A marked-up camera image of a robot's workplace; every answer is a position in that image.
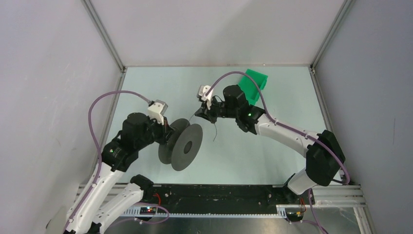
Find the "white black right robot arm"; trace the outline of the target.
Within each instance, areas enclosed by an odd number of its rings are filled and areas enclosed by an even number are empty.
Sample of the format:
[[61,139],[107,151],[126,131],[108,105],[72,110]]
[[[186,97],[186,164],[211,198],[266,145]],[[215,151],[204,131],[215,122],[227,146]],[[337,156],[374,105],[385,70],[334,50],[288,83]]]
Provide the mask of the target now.
[[271,120],[265,109],[249,104],[239,85],[227,86],[222,101],[212,96],[212,90],[208,85],[200,86],[197,98],[201,107],[195,116],[211,123],[216,123],[218,118],[233,118],[242,131],[268,137],[305,158],[305,167],[285,183],[283,197],[286,202],[295,204],[308,189],[316,185],[328,186],[333,181],[345,156],[332,132],[317,133]]

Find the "black cable spool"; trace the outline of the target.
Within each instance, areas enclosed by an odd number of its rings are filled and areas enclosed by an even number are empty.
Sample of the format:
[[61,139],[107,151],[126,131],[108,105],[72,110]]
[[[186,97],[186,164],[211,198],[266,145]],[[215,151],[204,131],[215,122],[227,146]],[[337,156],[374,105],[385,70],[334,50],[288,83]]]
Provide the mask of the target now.
[[180,118],[170,127],[174,130],[166,144],[158,147],[158,158],[163,164],[170,164],[176,171],[187,168],[197,156],[203,140],[203,129],[199,124]]

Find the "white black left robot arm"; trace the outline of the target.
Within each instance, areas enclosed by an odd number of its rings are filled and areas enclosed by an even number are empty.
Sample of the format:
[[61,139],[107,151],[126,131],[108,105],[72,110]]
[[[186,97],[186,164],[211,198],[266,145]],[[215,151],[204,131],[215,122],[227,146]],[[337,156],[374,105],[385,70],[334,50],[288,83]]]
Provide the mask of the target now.
[[91,178],[67,213],[64,233],[102,234],[131,205],[152,201],[153,182],[136,175],[121,193],[103,203],[112,187],[138,159],[140,150],[153,143],[166,145],[175,132],[163,115],[129,114],[121,130],[100,151]]

